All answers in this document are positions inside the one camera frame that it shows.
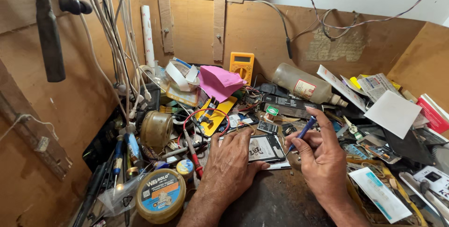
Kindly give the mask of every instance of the black box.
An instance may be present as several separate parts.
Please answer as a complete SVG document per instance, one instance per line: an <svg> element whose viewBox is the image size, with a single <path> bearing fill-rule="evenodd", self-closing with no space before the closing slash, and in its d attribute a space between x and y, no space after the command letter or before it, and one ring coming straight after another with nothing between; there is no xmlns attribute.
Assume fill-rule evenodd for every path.
<svg viewBox="0 0 449 227"><path fill-rule="evenodd" d="M310 118L310 114L307 113L306 107L312 107L323 111L323 106L321 104L314 104L294 98L279 97L272 94L264 94L261 103L261 110L266 111L268 106L278 109L279 114L306 119Z"/></svg>

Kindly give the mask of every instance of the cluttered workbench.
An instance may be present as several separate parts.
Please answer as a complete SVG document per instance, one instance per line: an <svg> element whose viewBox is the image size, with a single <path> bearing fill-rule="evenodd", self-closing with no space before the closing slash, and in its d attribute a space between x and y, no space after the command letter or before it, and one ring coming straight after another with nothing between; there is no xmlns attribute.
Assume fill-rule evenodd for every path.
<svg viewBox="0 0 449 227"><path fill-rule="evenodd" d="M95 227L175 226L207 170L211 136L244 128L252 130L248 163L271 166L227 208L220 226L333 226L306 185L300 155L284 144L292 133L320 131L306 108L330 119L347 153L349 194L372 224L427 226L418 198L403 186L416 190L424 177L432 182L425 192L436 200L431 191L441 188L436 181L445 174L432 166L445 164L429 149L442 150L447 139L428 127L407 92L383 74L340 81L320 66L322 80L285 63L272 80L257 85L258 76L265 78L258 74L251 85L254 55L232 56L230 72L177 58L166 68L141 67L147 83L136 86L140 95L131 99L129 117L117 108L84 151L93 177L73 226L83 218Z"/></svg>

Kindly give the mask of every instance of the plastic jar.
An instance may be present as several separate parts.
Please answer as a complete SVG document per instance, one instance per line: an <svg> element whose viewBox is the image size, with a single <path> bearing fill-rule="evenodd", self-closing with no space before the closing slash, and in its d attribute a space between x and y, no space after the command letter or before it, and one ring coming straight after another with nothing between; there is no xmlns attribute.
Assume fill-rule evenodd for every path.
<svg viewBox="0 0 449 227"><path fill-rule="evenodd" d="M159 169L140 182L136 208L148 222L163 224L180 212L184 198L184 178L171 169Z"/></svg>
<svg viewBox="0 0 449 227"><path fill-rule="evenodd" d="M294 95L316 104L330 103L346 107L347 102L332 93L329 82L323 81L287 63L279 64L273 76L273 82L288 89Z"/></svg>

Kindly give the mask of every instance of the blue screwdriver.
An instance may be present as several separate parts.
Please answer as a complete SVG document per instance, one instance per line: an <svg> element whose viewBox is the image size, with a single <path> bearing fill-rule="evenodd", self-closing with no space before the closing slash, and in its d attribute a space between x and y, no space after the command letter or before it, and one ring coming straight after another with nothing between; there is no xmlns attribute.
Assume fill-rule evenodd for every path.
<svg viewBox="0 0 449 227"><path fill-rule="evenodd" d="M307 122L306 126L304 127L304 129L301 131L301 133L297 136L297 138L303 138L304 135L306 135L306 132L308 130L310 130L310 128L313 126L313 124L315 124L317 122L317 119L314 116L310 117L309 122ZM293 149L295 149L295 145L292 143L290 148L288 149L287 154L289 154Z"/></svg>

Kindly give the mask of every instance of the earphone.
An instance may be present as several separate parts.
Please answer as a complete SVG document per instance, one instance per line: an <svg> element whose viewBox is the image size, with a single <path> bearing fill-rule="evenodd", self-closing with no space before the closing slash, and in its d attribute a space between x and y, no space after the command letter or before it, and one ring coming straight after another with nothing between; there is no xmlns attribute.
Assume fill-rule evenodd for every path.
<svg viewBox="0 0 449 227"><path fill-rule="evenodd" d="M92 6L83 0L58 0L59 9L68 11L75 15L92 13Z"/></svg>

